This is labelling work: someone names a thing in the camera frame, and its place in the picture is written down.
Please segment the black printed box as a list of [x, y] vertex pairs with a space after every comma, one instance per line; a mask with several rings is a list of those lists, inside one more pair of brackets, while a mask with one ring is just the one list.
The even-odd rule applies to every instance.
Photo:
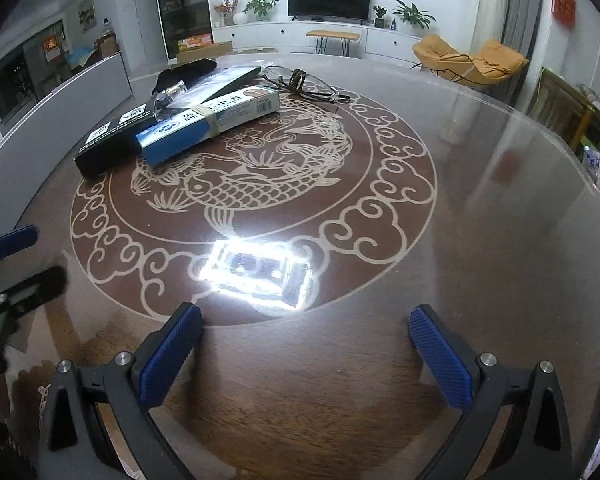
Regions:
[[85, 180], [106, 174], [132, 156], [140, 154], [137, 135], [158, 124], [154, 101], [132, 108], [92, 131], [76, 153], [74, 162]]

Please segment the clear plastic packet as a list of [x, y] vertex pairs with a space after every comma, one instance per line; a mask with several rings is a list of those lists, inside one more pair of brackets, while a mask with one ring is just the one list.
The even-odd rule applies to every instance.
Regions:
[[252, 84], [260, 75], [260, 65], [238, 65], [222, 70], [212, 70], [208, 75], [194, 81], [180, 79], [167, 84], [152, 98], [154, 111], [171, 108], [186, 108], [225, 96]]

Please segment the black fluffy scrunchie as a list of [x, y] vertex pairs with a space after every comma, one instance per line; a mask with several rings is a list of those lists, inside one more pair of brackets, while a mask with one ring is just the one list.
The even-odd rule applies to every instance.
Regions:
[[175, 86], [180, 81], [185, 84], [186, 88], [190, 88], [199, 79], [212, 73], [216, 66], [218, 64], [212, 58], [200, 58], [199, 60], [166, 68], [159, 73], [151, 94], [154, 96], [167, 88]]

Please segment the blue white box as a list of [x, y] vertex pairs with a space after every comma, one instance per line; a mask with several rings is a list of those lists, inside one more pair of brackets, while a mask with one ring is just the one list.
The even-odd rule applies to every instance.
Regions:
[[157, 167], [197, 144], [279, 110], [275, 89], [251, 86], [192, 105], [157, 125], [137, 133], [140, 154]]

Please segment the dark glass display cabinet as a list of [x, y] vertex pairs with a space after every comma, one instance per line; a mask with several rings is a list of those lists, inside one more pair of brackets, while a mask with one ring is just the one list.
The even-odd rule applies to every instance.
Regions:
[[166, 57], [212, 43], [208, 0], [157, 0]]

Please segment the red flower vase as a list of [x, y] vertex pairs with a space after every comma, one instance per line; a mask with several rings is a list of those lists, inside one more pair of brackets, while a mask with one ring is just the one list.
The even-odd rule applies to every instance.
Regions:
[[237, 12], [240, 0], [222, 0], [220, 3], [215, 3], [214, 10], [219, 14], [221, 22], [225, 26], [234, 24], [234, 14]]

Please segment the wooden side table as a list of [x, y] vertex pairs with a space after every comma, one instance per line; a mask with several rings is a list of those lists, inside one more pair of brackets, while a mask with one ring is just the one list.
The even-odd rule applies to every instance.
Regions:
[[592, 101], [593, 93], [582, 89], [543, 67], [527, 112], [556, 133], [579, 158], [585, 148], [600, 153], [600, 108]]

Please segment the green potted plant left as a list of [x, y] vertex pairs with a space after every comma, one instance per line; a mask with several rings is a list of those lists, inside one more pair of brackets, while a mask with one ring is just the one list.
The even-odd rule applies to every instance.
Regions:
[[277, 3], [278, 0], [249, 0], [245, 5], [245, 12], [257, 21], [266, 21]]

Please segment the green potted plant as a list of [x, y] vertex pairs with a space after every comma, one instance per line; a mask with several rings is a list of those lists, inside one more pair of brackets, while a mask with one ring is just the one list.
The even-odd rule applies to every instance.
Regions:
[[405, 25], [410, 34], [417, 37], [425, 36], [436, 22], [436, 18], [428, 11], [420, 10], [415, 3], [408, 4], [402, 0], [396, 0], [392, 14]]
[[249, 0], [245, 5], [245, 12], [257, 21], [266, 21], [277, 3], [278, 0]]

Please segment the orange lounge chair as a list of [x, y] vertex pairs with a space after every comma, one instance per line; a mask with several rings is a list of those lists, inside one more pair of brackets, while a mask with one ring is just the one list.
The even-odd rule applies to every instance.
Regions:
[[416, 42], [418, 65], [445, 80], [471, 88], [492, 87], [521, 72], [529, 61], [498, 40], [488, 39], [475, 55], [458, 52], [438, 35]]

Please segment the white tv cabinet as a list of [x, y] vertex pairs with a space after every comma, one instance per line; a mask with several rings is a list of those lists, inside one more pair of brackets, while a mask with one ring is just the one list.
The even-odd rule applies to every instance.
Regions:
[[212, 30], [215, 42], [229, 41], [235, 51], [274, 49], [369, 58], [387, 63], [417, 64], [413, 46], [419, 39], [391, 29], [332, 22], [254, 22]]

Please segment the green potted plant right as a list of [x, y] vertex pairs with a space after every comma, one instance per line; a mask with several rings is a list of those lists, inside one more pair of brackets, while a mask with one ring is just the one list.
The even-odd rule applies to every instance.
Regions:
[[402, 0], [396, 0], [392, 14], [405, 25], [410, 34], [417, 37], [425, 36], [436, 22], [436, 18], [428, 11], [420, 10], [415, 3], [408, 4]]

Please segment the red wall hanging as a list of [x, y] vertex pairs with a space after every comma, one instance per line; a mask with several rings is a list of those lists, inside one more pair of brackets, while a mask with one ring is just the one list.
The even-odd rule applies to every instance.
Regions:
[[552, 15], [564, 27], [573, 29], [576, 24], [576, 0], [552, 0]]

